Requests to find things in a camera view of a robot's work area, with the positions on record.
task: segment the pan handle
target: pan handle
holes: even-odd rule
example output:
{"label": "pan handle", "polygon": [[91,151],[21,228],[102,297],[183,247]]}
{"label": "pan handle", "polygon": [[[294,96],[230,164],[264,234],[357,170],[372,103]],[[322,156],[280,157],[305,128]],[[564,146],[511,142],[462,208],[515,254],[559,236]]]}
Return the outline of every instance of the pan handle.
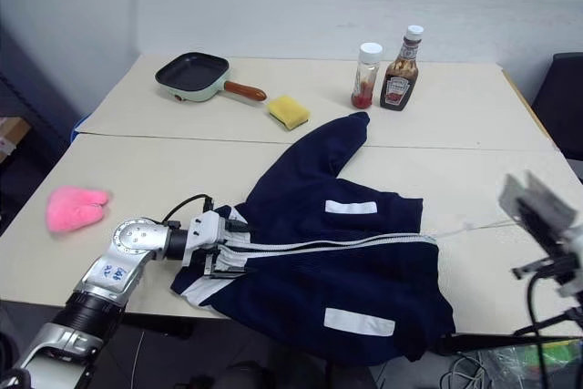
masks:
{"label": "pan handle", "polygon": [[236,95],[241,95],[248,97],[253,100],[265,100],[267,95],[263,90],[259,90],[255,87],[244,86],[243,84],[237,84],[236,82],[225,81],[225,91],[235,93]]}

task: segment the frying pan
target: frying pan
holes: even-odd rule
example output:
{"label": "frying pan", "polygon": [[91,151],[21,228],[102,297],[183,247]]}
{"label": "frying pan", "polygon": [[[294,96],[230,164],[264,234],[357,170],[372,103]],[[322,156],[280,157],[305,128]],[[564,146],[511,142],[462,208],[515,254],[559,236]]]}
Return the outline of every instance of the frying pan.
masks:
{"label": "frying pan", "polygon": [[218,56],[189,52],[170,61],[156,80],[177,100],[202,102],[221,90],[253,100],[265,100],[262,90],[229,81],[229,61]]}

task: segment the bottle cap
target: bottle cap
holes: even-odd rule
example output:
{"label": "bottle cap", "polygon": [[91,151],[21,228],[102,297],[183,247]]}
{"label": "bottle cap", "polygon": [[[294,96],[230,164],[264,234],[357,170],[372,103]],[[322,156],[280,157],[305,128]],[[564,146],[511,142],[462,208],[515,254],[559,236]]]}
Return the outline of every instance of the bottle cap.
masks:
{"label": "bottle cap", "polygon": [[366,64],[379,63],[383,56],[383,47],[378,43],[362,43],[358,60]]}
{"label": "bottle cap", "polygon": [[410,25],[407,27],[407,32],[404,33],[404,37],[409,41],[419,41],[423,37],[423,27],[417,25]]}

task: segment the pink plush toy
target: pink plush toy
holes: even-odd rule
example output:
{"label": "pink plush toy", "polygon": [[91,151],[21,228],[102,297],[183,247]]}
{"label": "pink plush toy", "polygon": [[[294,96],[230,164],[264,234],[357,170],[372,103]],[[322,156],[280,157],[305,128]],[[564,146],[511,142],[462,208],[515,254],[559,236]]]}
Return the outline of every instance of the pink plush toy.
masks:
{"label": "pink plush toy", "polygon": [[107,193],[63,186],[56,189],[46,206],[46,226],[53,232],[72,231],[103,218]]}

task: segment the zipper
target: zipper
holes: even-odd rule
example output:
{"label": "zipper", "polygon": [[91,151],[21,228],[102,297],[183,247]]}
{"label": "zipper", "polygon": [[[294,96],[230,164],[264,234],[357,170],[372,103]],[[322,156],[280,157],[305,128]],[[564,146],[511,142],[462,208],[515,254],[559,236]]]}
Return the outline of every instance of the zipper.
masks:
{"label": "zipper", "polygon": [[424,242],[435,245],[435,239],[414,233],[383,234],[360,241],[308,241],[288,245],[262,245],[259,243],[229,242],[219,245],[218,266],[242,268],[247,259],[281,257],[310,252],[344,251],[393,243]]}

